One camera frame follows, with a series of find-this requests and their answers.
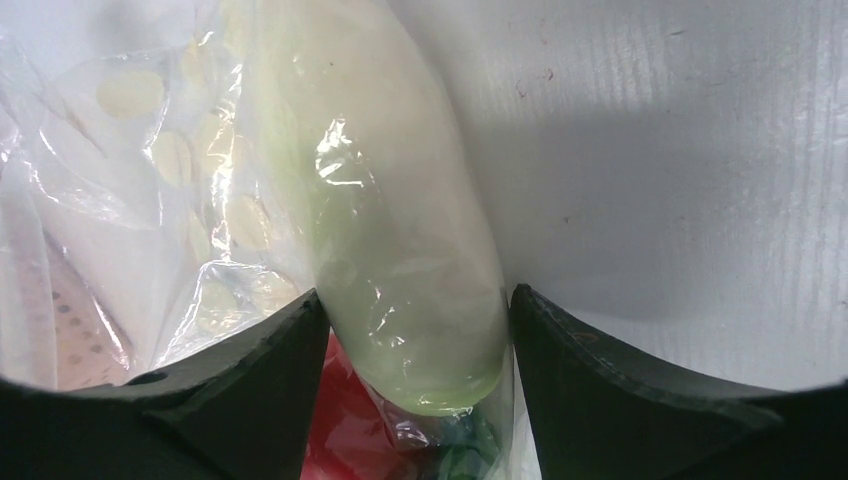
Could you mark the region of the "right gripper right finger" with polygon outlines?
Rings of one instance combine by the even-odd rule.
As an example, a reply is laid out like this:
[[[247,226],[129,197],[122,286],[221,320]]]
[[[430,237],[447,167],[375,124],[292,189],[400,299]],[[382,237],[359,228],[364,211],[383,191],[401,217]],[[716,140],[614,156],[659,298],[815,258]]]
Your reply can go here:
[[[780,392],[701,374],[521,284],[510,329],[545,479],[843,479],[847,386]]]

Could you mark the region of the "white fake radish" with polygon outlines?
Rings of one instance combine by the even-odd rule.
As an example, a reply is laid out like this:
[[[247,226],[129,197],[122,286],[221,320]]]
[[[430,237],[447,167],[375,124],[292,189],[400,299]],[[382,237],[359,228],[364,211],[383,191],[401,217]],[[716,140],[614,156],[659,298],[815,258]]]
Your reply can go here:
[[[257,145],[338,341],[398,407],[497,386],[506,299],[437,72],[383,1],[260,1]]]

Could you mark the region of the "clear zip top bag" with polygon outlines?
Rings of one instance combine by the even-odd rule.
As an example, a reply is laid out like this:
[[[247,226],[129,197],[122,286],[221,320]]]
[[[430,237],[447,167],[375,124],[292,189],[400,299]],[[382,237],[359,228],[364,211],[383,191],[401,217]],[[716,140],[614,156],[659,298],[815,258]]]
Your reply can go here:
[[[131,344],[122,385],[311,291],[336,337],[257,145],[257,3],[97,3],[101,57],[51,81],[2,38],[1,385],[70,392],[57,388],[48,240]],[[398,407],[353,369],[385,418],[479,408],[502,442],[483,479],[520,476],[508,344],[494,390],[444,416]]]

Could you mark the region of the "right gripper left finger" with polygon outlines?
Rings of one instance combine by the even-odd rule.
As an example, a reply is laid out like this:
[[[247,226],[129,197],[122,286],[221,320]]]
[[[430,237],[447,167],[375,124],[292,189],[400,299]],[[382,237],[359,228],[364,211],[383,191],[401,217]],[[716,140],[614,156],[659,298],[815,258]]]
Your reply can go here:
[[[296,479],[329,322],[315,292],[122,386],[1,385],[5,479]]]

